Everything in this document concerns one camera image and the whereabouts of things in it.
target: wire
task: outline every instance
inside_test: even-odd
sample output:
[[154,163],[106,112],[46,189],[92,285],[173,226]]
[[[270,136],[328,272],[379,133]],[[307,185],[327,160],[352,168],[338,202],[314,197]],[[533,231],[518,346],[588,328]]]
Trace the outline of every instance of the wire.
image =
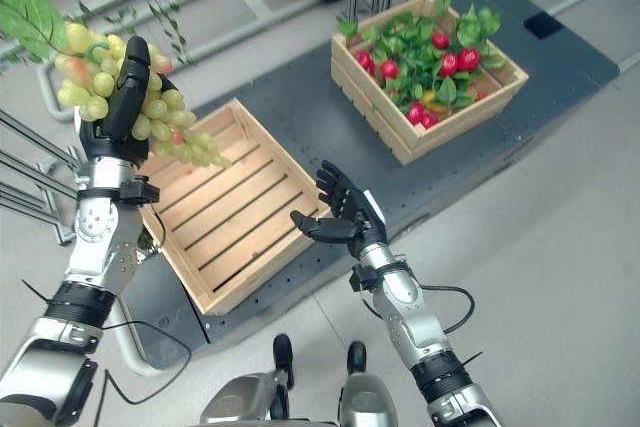
[[153,215],[156,217],[156,219],[160,223],[160,227],[162,227],[162,240],[160,241],[160,244],[158,245],[158,249],[161,249],[162,246],[164,245],[164,241],[167,240],[167,228],[164,226],[164,222],[162,221],[162,218],[160,217],[160,214],[158,213],[156,208],[153,206],[153,204],[149,204],[149,205],[151,206],[151,211],[153,212]]
[[102,330],[111,330],[111,329],[117,329],[118,327],[125,327],[128,325],[144,325],[145,327],[149,327],[152,330],[155,330],[156,332],[158,332],[159,334],[164,335],[165,337],[173,340],[176,344],[180,345],[186,352],[187,352],[187,357],[184,361],[184,364],[182,364],[182,366],[180,367],[180,369],[178,369],[178,371],[173,375],[173,377],[171,377],[171,379],[169,379],[167,381],[167,383],[165,383],[162,387],[160,387],[158,390],[152,392],[151,394],[147,395],[146,397],[140,399],[140,400],[131,400],[120,388],[120,386],[118,385],[118,383],[116,382],[116,380],[113,378],[113,376],[111,375],[111,372],[109,372],[109,369],[105,369],[104,370],[104,380],[102,382],[102,390],[100,391],[100,400],[98,402],[98,408],[96,410],[96,417],[93,421],[93,427],[97,427],[99,422],[100,422],[100,415],[102,414],[102,407],[104,406],[104,400],[105,400],[105,396],[107,393],[107,384],[110,383],[113,388],[115,389],[115,391],[118,393],[118,395],[120,396],[120,398],[122,400],[124,400],[127,404],[129,405],[140,405],[144,402],[146,402],[147,400],[152,399],[153,397],[155,397],[156,395],[158,395],[160,392],[164,391],[167,387],[169,387],[171,384],[173,384],[173,382],[176,381],[176,379],[178,377],[180,377],[180,375],[182,374],[182,372],[184,372],[184,370],[187,368],[187,365],[189,365],[189,362],[191,361],[191,356],[193,354],[193,352],[191,351],[191,348],[185,344],[184,342],[182,342],[180,339],[178,339],[177,337],[174,337],[173,335],[169,334],[168,332],[165,332],[164,330],[156,327],[155,325],[149,324],[147,322],[143,322],[141,320],[130,320],[128,322],[123,322],[121,324],[116,324],[116,325],[110,325],[109,327],[103,327]]
[[[463,289],[462,287],[455,287],[455,286],[451,286],[451,285],[422,285],[422,284],[420,284],[420,288],[422,290],[458,292],[460,294],[463,294],[467,299],[469,299],[469,308],[467,309],[467,313],[464,314],[464,317],[462,317],[462,319],[460,319],[458,322],[456,322],[452,326],[447,327],[446,329],[444,329],[444,333],[445,334],[450,334],[451,332],[454,332],[454,331],[458,330],[460,327],[462,327],[464,324],[466,324],[467,321],[473,315],[473,312],[476,310],[476,301],[473,298],[473,295],[471,295],[471,293],[468,290]],[[373,307],[371,307],[371,305],[364,299],[364,297],[362,297],[362,292],[360,292],[360,298],[362,299],[362,303],[369,310],[369,312],[371,312],[373,315],[375,315],[380,320],[384,320],[382,318],[382,316],[378,312],[376,312],[376,310]]]
[[462,327],[464,324],[466,324],[467,321],[473,315],[473,312],[476,310],[476,301],[473,298],[473,295],[471,295],[468,290],[463,289],[462,287],[455,287],[455,286],[452,286],[452,285],[422,285],[422,284],[420,284],[420,288],[422,290],[458,292],[459,294],[464,295],[469,300],[469,308],[467,309],[467,313],[464,314],[464,317],[462,317],[462,319],[460,319],[458,322],[453,324],[451,327],[447,327],[446,329],[444,329],[444,333],[445,334],[449,334],[451,332],[454,332],[454,331],[458,330],[460,327]]

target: silver robotic arm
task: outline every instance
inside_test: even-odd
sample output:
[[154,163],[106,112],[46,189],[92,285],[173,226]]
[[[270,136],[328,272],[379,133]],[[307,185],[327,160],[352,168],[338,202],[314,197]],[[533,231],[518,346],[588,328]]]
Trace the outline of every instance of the silver robotic arm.
[[427,401],[436,427],[504,427],[475,384],[436,317],[411,269],[390,250],[384,217],[368,191],[358,189],[336,166],[324,161],[316,185],[335,218],[314,219],[292,212],[296,226],[320,242],[344,243],[359,260],[351,285],[368,290],[387,325],[391,343]]
[[138,207],[159,197],[146,177],[135,174],[147,158],[147,142],[130,137],[148,80],[147,44],[133,37],[109,115],[81,125],[88,162],[76,179],[76,245],[60,288],[0,379],[1,426],[72,425],[89,395],[97,364],[88,355],[136,269]]

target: vegetables in crate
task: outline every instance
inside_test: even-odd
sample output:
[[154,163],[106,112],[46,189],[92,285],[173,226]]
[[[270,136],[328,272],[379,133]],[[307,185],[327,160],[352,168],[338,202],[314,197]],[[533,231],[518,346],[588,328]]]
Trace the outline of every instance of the vegetables in crate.
[[[480,67],[498,69],[506,59],[486,41],[501,24],[488,7],[469,10],[449,33],[439,26],[452,0],[436,0],[433,17],[411,12],[394,16],[382,28],[360,33],[365,49],[355,55],[412,125],[429,128],[487,96],[474,79]],[[355,22],[342,22],[347,39],[358,33]]]

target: artificial grapes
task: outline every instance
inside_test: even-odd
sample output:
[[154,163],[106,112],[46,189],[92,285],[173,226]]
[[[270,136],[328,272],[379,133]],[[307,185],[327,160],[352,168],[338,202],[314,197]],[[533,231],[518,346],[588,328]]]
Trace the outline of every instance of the artificial grapes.
[[[109,114],[109,98],[125,61],[126,43],[115,34],[104,36],[76,23],[67,24],[66,34],[69,49],[55,58],[56,68],[66,76],[58,101],[75,107],[81,120],[99,122]],[[153,44],[149,44],[149,59],[147,92],[131,136],[149,139],[155,155],[174,156],[199,166],[229,167],[231,163],[219,154],[209,134],[190,130],[196,116],[185,110],[182,94],[175,89],[161,92],[161,75],[171,71],[171,60]]]

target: red radish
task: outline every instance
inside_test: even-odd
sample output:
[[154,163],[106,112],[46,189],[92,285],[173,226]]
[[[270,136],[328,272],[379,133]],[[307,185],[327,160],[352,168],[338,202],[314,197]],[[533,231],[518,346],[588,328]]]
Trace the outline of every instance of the red radish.
[[184,142],[184,135],[182,134],[182,129],[174,127],[171,129],[171,143],[173,145],[178,145]]
[[438,116],[433,112],[429,112],[428,110],[425,110],[421,123],[425,129],[428,129],[429,127],[433,127],[438,123]]
[[449,36],[443,32],[434,32],[431,43],[436,49],[444,50],[449,47]]
[[371,57],[371,54],[366,50],[358,52],[356,54],[356,60],[365,70],[369,70],[369,66],[373,65],[373,57]]
[[406,113],[406,117],[411,125],[417,125],[424,118],[424,105],[420,102],[411,102],[411,109]]
[[471,72],[480,63],[480,53],[478,49],[462,49],[458,54],[458,70]]
[[383,79],[395,79],[398,76],[398,65],[393,60],[385,60],[380,64]]
[[442,56],[442,67],[440,67],[440,77],[453,75],[458,71],[458,57],[455,54],[444,54]]

